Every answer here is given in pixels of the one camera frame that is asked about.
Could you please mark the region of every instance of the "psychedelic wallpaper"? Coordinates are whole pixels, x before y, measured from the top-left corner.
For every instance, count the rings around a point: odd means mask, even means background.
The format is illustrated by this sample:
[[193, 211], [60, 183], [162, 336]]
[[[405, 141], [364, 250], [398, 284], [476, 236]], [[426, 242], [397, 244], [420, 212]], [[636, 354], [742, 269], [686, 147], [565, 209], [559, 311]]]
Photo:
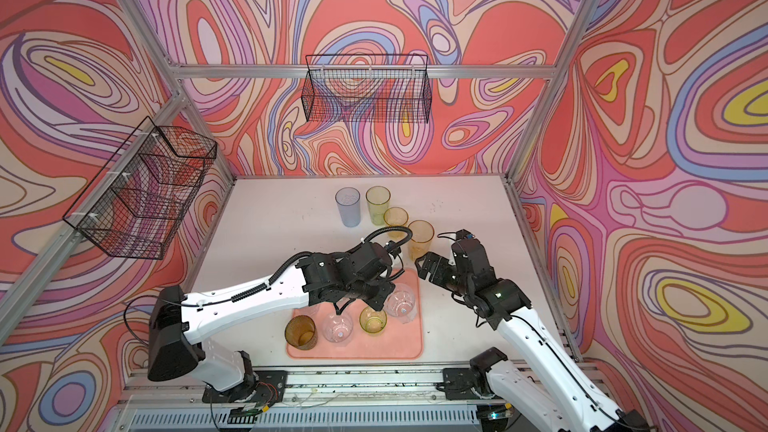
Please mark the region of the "psychedelic wallpaper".
[[571, 330], [665, 431], [768, 430], [768, 0], [604, 0], [515, 186]]
[[[580, 0], [139, 0], [179, 63], [301, 64], [309, 53], [426, 53], [551, 64]], [[498, 173], [542, 88], [434, 80], [428, 125], [306, 124], [302, 80], [186, 82], [239, 176]]]
[[[2, 0], [0, 293], [113, 150], [168, 100], [114, 0]], [[96, 430], [147, 357], [122, 303], [184, 279], [224, 196], [212, 169], [162, 262], [78, 247], [0, 347], [0, 430]], [[146, 333], [149, 303], [130, 319]]]

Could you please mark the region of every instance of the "blue circle pattern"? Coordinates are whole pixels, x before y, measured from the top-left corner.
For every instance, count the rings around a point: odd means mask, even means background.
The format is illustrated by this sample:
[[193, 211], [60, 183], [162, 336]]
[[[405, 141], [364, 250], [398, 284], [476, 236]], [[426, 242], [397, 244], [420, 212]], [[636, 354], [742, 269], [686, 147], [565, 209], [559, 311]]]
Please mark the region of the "blue circle pattern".
[[[53, 407], [53, 401], [56, 398], [56, 394], [70, 384], [77, 384], [85, 389], [85, 396], [78, 408], [70, 415], [61, 415]], [[38, 407], [40, 411], [40, 417], [46, 424], [50, 425], [66, 425], [75, 422], [81, 418], [88, 409], [91, 408], [91, 403], [96, 395], [96, 379], [90, 372], [79, 371], [67, 374], [62, 378], [56, 380], [54, 384], [48, 388], [43, 394]]]

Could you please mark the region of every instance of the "white vented panel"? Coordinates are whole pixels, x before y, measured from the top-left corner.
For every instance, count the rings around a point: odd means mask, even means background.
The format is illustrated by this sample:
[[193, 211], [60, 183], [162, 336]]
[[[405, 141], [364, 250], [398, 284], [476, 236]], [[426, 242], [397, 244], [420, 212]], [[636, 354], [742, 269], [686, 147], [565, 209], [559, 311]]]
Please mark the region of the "white vented panel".
[[[386, 406], [386, 407], [316, 407], [271, 408], [254, 418], [229, 418], [229, 409], [215, 409], [219, 427], [243, 429], [279, 429], [291, 427], [408, 427], [426, 425], [479, 424], [475, 406], [466, 404]], [[207, 408], [137, 410], [130, 430], [210, 430]]]

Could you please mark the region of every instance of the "table surface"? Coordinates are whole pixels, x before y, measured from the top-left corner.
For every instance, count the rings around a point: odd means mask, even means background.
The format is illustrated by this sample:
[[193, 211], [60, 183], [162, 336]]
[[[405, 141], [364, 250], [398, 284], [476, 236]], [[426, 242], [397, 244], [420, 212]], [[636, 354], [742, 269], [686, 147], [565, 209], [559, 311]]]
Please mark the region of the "table surface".
[[[371, 224], [365, 193], [387, 187], [390, 207], [403, 207], [410, 220], [431, 223], [436, 234], [466, 229], [485, 246], [497, 277], [513, 280], [531, 299], [544, 324], [557, 337], [544, 291], [515, 220], [502, 180], [497, 176], [244, 178], [235, 188], [210, 244], [192, 292], [229, 287], [274, 273], [286, 258], [302, 250], [338, 252], [353, 247], [378, 227]], [[335, 194], [354, 187], [361, 195], [362, 220], [345, 227]], [[435, 237], [431, 249], [449, 256], [451, 241]], [[405, 265], [413, 263], [403, 255]], [[490, 326], [475, 328], [475, 314], [455, 304], [450, 293], [421, 283], [424, 352], [413, 363], [466, 362], [496, 347], [510, 359], [520, 355]], [[231, 350], [248, 352], [255, 367], [343, 364], [343, 360], [294, 359], [283, 331], [292, 311], [280, 311], [235, 325], [212, 337]], [[365, 363], [354, 360], [355, 364]], [[403, 360], [370, 360], [372, 363]]]

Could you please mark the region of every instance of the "wire basket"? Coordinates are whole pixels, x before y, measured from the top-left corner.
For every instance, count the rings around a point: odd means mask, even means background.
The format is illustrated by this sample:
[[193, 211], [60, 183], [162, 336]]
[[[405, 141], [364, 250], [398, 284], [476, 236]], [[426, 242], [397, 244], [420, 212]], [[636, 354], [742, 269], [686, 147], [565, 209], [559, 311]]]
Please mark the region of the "wire basket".
[[308, 122], [428, 123], [432, 85], [423, 54], [306, 56]]
[[111, 257], [162, 259], [216, 151], [213, 139], [155, 126], [77, 225], [64, 220]]

